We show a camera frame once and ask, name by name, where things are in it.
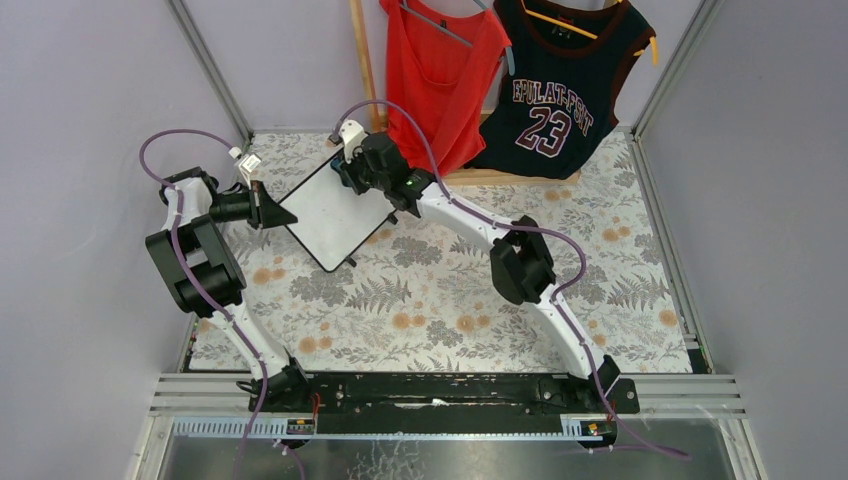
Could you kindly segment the white whiteboard black frame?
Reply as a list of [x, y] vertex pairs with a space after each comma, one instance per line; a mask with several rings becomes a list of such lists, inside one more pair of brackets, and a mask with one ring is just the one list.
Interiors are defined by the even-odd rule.
[[395, 213], [381, 192], [358, 195], [342, 184], [333, 169], [342, 157], [339, 148], [281, 201], [297, 218], [286, 229], [326, 272], [348, 261]]

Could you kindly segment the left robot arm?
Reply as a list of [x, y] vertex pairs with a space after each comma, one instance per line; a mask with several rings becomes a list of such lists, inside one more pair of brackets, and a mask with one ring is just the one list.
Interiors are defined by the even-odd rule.
[[297, 359], [255, 319], [243, 298], [247, 281], [219, 226], [246, 221], [254, 229], [297, 223], [260, 181], [220, 192], [218, 182], [194, 167], [165, 178], [160, 198], [168, 208], [163, 229], [145, 246], [177, 306], [206, 319], [236, 347], [252, 378], [237, 386], [252, 411], [304, 408], [310, 385]]

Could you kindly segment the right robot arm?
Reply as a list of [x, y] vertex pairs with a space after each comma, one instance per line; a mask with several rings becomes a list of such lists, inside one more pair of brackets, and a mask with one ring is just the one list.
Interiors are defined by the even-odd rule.
[[382, 193], [397, 211], [442, 225], [474, 243], [489, 257], [491, 280], [506, 301], [535, 314], [554, 341], [565, 372], [603, 401], [621, 372], [588, 336], [566, 300], [545, 242], [550, 230], [532, 218], [491, 213], [454, 193], [438, 173], [411, 168], [385, 132], [367, 133], [359, 124], [337, 128], [330, 142], [342, 147], [332, 160], [343, 186], [357, 195]]

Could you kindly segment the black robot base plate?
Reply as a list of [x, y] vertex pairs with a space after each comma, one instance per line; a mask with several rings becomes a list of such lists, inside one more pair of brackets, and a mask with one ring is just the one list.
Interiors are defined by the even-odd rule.
[[633, 381], [620, 378], [608, 400], [566, 374], [543, 373], [351, 373], [306, 374], [310, 401], [303, 413], [316, 421], [344, 418], [471, 419], [499, 425], [512, 418], [543, 416], [585, 418], [614, 430], [614, 415], [636, 414], [639, 399]]

